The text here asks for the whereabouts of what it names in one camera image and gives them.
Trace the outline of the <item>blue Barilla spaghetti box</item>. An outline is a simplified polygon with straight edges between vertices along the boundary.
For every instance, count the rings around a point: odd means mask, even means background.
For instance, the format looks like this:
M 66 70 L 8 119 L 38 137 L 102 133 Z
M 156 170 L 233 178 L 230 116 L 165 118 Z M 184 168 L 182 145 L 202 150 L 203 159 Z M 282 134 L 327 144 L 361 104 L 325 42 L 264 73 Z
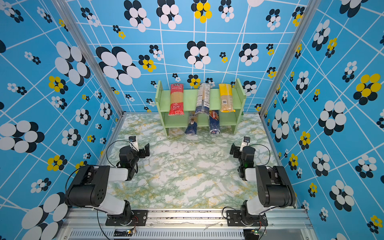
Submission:
M 220 134 L 220 116 L 218 110 L 213 110 L 209 112 L 209 124 L 210 124 L 210 133 L 217 135 Z

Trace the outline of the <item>blue clear spaghetti bag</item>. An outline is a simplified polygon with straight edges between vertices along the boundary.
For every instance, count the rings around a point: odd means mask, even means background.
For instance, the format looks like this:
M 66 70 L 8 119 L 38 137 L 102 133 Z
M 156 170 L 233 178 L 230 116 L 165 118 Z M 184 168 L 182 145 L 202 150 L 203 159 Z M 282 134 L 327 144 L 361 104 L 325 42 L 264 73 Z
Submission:
M 185 130 L 186 135 L 191 135 L 191 136 L 197 135 L 197 128 L 198 128 L 197 120 L 198 120 L 198 117 L 195 114 L 195 112 L 190 112 L 188 126 Z

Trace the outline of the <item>clear white-label spaghetti bag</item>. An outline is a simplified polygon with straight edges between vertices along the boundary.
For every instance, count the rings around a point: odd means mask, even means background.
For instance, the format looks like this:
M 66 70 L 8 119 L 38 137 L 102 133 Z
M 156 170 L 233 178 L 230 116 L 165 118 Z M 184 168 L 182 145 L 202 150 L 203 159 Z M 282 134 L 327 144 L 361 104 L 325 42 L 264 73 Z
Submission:
M 195 114 L 209 114 L 210 111 L 210 92 L 209 84 L 201 84 L 198 90 Z

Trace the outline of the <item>red spaghetti bag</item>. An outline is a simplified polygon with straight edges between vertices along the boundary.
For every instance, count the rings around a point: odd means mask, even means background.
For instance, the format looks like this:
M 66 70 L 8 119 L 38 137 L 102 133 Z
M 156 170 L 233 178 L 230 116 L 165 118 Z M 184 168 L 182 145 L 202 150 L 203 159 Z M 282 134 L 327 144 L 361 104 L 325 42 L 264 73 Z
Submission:
M 169 116 L 184 115 L 184 85 L 171 84 Z

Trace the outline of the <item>yellow top spaghetti bag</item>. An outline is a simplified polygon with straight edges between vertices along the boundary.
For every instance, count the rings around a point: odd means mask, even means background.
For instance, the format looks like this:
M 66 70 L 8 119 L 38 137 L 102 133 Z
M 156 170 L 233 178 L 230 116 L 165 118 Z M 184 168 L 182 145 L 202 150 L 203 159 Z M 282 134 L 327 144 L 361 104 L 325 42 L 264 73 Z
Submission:
M 232 85 L 230 84 L 219 84 L 222 113 L 231 113 L 236 111 L 234 109 L 232 89 Z

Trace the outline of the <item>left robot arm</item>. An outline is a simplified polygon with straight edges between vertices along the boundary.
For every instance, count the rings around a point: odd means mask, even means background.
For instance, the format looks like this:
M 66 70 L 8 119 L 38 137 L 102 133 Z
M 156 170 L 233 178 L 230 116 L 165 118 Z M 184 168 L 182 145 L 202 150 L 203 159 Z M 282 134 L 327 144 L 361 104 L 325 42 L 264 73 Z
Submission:
M 76 176 L 66 186 L 66 204 L 72 207 L 91 208 L 107 215 L 106 226 L 145 226 L 148 211 L 133 210 L 127 200 L 121 200 L 107 192 L 112 182 L 132 180 L 138 171 L 139 159 L 150 156 L 150 144 L 138 149 L 130 143 L 119 152 L 118 166 L 86 165 L 75 171 Z

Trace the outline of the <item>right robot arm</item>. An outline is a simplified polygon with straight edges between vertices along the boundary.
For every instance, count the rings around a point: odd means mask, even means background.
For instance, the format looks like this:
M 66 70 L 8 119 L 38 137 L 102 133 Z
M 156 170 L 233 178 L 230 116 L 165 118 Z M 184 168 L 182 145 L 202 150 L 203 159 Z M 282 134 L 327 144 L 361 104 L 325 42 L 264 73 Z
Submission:
M 266 227 L 266 212 L 296 205 L 296 195 L 285 168 L 255 165 L 255 153 L 252 145 L 231 146 L 230 155 L 239 160 L 239 177 L 255 183 L 258 195 L 245 200 L 239 211 L 227 211 L 229 226 L 253 227 L 259 224 Z

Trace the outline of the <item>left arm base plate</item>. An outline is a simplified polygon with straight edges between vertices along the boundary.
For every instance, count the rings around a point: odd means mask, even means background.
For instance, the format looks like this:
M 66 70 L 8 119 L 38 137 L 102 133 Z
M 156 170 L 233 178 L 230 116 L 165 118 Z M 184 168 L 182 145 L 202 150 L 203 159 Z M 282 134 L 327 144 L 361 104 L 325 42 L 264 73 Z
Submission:
M 106 226 L 113 227 L 143 227 L 148 219 L 148 210 L 131 210 L 127 214 L 107 215 Z

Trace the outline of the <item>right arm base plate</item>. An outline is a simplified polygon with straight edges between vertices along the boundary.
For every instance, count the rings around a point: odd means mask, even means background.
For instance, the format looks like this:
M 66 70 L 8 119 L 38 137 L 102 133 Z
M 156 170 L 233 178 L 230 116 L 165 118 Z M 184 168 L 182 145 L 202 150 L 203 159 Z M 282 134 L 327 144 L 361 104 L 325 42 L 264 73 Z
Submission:
M 267 227 L 266 215 L 248 215 L 240 210 L 227 210 L 224 213 L 229 227 Z

